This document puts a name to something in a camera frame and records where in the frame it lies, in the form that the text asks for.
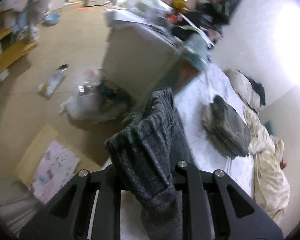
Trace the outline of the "dark grey sweatpants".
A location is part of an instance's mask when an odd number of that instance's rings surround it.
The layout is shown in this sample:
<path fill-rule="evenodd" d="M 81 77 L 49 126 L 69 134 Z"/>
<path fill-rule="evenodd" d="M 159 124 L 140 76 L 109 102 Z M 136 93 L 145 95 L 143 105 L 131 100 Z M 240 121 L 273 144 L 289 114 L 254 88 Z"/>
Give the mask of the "dark grey sweatpants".
<path fill-rule="evenodd" d="M 175 165 L 193 163 L 170 88 L 154 91 L 141 115 L 104 143 L 118 174 L 142 206 L 141 221 L 150 239 L 182 239 L 181 195 L 173 185 Z"/>

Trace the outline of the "pile of clothes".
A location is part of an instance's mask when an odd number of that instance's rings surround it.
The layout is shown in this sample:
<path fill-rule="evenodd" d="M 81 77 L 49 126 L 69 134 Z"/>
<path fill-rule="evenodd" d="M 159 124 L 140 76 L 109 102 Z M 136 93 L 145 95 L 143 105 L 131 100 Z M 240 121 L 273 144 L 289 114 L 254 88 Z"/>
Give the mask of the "pile of clothes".
<path fill-rule="evenodd" d="M 144 25 L 157 33 L 181 41 L 197 33 L 214 46 L 223 39 L 241 0 L 117 0 L 109 2 L 104 13 L 113 29 Z"/>

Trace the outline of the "white cabinet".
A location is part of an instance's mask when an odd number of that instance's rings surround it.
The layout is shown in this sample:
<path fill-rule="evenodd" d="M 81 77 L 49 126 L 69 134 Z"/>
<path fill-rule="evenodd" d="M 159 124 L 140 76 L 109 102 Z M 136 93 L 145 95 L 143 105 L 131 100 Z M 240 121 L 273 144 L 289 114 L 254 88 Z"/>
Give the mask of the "white cabinet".
<path fill-rule="evenodd" d="M 110 30 L 102 76 L 141 102 L 179 59 L 178 49 L 144 25 Z"/>

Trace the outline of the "teal orange folded mat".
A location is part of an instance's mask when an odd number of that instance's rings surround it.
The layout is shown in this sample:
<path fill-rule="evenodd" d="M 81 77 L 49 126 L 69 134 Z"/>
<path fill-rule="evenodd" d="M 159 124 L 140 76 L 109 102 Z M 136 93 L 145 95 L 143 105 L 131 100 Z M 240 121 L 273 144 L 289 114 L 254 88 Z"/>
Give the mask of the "teal orange folded mat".
<path fill-rule="evenodd" d="M 179 93 L 190 81 L 208 65 L 209 45 L 198 34 L 193 33 L 173 53 L 163 69 L 151 81 L 138 105 L 142 106 L 150 95 L 159 89 L 170 87 L 173 94 Z"/>

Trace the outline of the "white floral bed sheet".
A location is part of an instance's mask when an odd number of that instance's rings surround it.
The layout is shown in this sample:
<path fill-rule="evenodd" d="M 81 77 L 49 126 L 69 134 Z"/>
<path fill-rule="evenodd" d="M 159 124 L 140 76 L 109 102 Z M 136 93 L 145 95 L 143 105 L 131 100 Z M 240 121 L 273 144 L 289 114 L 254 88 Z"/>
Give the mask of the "white floral bed sheet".
<path fill-rule="evenodd" d="M 110 164 L 101 177 L 93 239 L 216 239 L 229 224 L 213 172 L 224 169 L 228 149 L 219 139 L 249 129 L 243 102 L 214 64 L 174 67 L 142 111 L 128 115 L 109 137 Z"/>

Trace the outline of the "folded olive grey clothes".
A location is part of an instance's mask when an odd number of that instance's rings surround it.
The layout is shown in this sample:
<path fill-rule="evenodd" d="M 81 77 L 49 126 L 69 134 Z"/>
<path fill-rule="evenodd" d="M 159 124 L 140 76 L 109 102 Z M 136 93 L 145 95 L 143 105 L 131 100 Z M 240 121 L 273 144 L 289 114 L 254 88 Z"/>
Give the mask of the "folded olive grey clothes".
<path fill-rule="evenodd" d="M 249 155 L 250 130 L 221 96 L 214 96 L 212 103 L 203 106 L 202 126 L 223 155 L 230 159 Z"/>

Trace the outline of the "cream floral quilt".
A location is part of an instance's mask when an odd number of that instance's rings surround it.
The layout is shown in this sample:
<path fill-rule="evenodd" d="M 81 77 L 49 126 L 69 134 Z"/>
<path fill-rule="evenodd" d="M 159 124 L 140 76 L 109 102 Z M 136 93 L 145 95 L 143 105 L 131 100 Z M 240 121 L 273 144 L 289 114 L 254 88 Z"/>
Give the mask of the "cream floral quilt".
<path fill-rule="evenodd" d="M 284 142 L 270 135 L 250 108 L 243 108 L 245 121 L 250 130 L 250 153 L 254 159 L 253 199 L 263 211 L 280 224 L 290 198 L 290 185 L 280 167 Z"/>

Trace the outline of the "wooden shelf rack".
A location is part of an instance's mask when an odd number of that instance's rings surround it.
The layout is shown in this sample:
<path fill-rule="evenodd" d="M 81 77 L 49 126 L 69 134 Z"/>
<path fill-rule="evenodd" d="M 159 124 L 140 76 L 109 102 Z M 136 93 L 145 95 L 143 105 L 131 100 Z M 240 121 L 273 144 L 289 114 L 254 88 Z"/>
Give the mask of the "wooden shelf rack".
<path fill-rule="evenodd" d="M 0 12 L 0 74 L 3 74 L 11 64 L 38 46 L 36 41 L 29 43 L 27 37 L 15 42 L 8 41 L 8 38 L 11 37 L 12 28 L 4 28 Z"/>

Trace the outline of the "white pillow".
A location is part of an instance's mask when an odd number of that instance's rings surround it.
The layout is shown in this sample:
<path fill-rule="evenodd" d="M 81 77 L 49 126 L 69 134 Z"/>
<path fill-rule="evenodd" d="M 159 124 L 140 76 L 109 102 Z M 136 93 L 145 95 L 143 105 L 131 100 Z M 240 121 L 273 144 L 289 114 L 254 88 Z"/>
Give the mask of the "white pillow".
<path fill-rule="evenodd" d="M 248 77 L 235 69 L 228 69 L 225 71 L 225 74 L 230 80 L 233 90 L 237 93 L 241 100 L 256 114 L 259 114 L 260 110 L 264 106 L 260 105 L 260 97 L 253 90 L 247 79 Z"/>

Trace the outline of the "plastic bottle on floor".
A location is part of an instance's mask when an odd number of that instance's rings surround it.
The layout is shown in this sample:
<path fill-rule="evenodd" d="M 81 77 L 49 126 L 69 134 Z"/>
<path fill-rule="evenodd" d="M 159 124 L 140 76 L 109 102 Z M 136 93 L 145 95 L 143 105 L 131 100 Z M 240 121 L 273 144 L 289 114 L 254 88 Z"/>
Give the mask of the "plastic bottle on floor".
<path fill-rule="evenodd" d="M 65 79 L 65 71 L 68 69 L 68 64 L 61 65 L 49 78 L 38 86 L 38 94 L 50 99 L 59 85 Z"/>

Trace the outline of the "blue plastic basin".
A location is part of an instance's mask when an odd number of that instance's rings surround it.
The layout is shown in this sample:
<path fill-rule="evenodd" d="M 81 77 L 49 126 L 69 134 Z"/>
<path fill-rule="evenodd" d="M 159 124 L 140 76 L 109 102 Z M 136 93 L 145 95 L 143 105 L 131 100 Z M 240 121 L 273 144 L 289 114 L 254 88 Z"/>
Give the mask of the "blue plastic basin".
<path fill-rule="evenodd" d="M 61 14 L 54 13 L 49 14 L 44 17 L 44 24 L 47 26 L 53 26 L 60 22 Z"/>

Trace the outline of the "white plastic bag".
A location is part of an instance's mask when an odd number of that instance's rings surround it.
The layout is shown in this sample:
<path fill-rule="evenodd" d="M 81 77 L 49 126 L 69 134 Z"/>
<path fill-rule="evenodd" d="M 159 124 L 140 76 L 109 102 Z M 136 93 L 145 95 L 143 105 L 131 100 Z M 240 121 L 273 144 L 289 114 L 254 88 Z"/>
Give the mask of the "white plastic bag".
<path fill-rule="evenodd" d="M 100 69 L 87 69 L 77 92 L 60 105 L 60 113 L 72 121 L 106 122 L 127 113 L 132 97 L 102 76 Z"/>

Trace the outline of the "black garment on pillow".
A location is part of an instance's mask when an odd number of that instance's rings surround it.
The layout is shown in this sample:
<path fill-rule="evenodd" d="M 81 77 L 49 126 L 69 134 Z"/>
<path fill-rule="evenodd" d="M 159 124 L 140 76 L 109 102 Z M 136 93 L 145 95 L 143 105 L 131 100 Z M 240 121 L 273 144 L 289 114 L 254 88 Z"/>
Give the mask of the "black garment on pillow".
<path fill-rule="evenodd" d="M 259 95 L 259 97 L 260 97 L 260 105 L 266 106 L 266 94 L 265 94 L 265 90 L 264 90 L 264 87 L 262 86 L 262 84 L 256 82 L 252 78 L 248 77 L 247 79 L 250 82 L 253 90 Z"/>

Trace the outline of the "pink cartoon cloth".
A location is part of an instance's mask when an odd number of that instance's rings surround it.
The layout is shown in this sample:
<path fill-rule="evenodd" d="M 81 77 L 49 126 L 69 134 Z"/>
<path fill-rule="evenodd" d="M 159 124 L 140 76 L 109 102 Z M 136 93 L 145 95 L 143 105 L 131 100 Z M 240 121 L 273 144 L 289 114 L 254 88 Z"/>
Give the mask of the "pink cartoon cloth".
<path fill-rule="evenodd" d="M 57 140 L 46 149 L 32 178 L 29 191 L 46 204 L 74 175 L 80 158 Z"/>

